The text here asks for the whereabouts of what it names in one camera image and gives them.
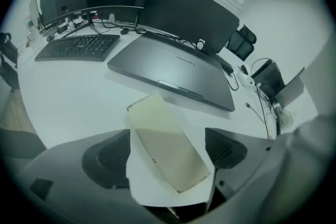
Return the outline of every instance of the wooden floor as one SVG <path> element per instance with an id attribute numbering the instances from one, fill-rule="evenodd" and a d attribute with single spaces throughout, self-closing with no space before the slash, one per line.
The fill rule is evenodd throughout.
<path id="1" fill-rule="evenodd" d="M 1 128 L 11 131 L 25 131 L 36 134 L 34 127 L 29 120 L 19 90 L 14 90 L 9 97 L 8 106 Z"/>

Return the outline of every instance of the desk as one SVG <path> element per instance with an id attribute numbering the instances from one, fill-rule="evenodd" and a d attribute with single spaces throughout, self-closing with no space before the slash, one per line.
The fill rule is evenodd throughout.
<path id="1" fill-rule="evenodd" d="M 97 29 L 106 31 L 101 25 Z M 119 34 L 119 31 L 111 29 L 106 34 Z M 94 32 L 86 28 L 77 33 L 88 34 Z M 145 206 L 171 207 L 205 202 L 210 195 L 214 167 L 205 150 L 204 129 L 214 127 L 267 138 L 263 122 L 245 106 L 248 102 L 262 117 L 258 95 L 252 90 L 247 92 L 240 85 L 239 90 L 232 92 L 236 110 L 227 112 L 109 70 L 107 62 L 139 36 L 133 32 L 121 36 L 105 62 L 35 62 L 32 46 L 23 49 L 19 54 L 18 75 L 28 116 L 38 136 L 50 148 L 99 133 L 130 128 L 127 106 L 158 90 L 212 175 L 178 194 L 153 162 L 146 161 L 149 157 L 132 133 L 127 163 L 132 196 Z M 234 66 L 244 64 L 226 49 L 220 55 Z M 235 87 L 235 79 L 227 77 Z M 265 113 L 270 112 L 266 103 L 262 103 Z M 271 136 L 275 137 L 276 122 L 270 114 L 267 117 Z"/>

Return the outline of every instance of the lenovo logo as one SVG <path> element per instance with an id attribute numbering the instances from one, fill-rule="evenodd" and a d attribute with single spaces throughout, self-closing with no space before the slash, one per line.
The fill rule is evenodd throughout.
<path id="1" fill-rule="evenodd" d="M 182 60 L 182 61 L 184 61 L 184 62 L 190 63 L 191 65 L 195 66 L 195 64 L 194 64 L 193 62 L 190 62 L 190 61 L 188 61 L 188 60 L 186 60 L 186 59 L 183 59 L 183 58 L 181 58 L 181 57 L 179 57 L 179 56 L 176 56 L 176 57 L 177 57 L 177 59 L 179 59 L 179 60 Z"/>

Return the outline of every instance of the black keyboard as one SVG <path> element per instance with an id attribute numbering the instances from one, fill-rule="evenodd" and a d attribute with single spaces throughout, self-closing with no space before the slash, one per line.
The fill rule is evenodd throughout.
<path id="1" fill-rule="evenodd" d="M 119 35 L 86 35 L 66 37 L 49 42 L 35 61 L 84 60 L 103 62 Z"/>

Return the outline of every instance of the beige rectangular block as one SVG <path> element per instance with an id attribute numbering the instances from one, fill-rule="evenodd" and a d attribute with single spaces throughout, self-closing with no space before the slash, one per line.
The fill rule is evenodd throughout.
<path id="1" fill-rule="evenodd" d="M 127 109 L 141 143 L 176 191 L 186 191 L 210 174 L 204 161 L 170 114 L 159 92 Z"/>

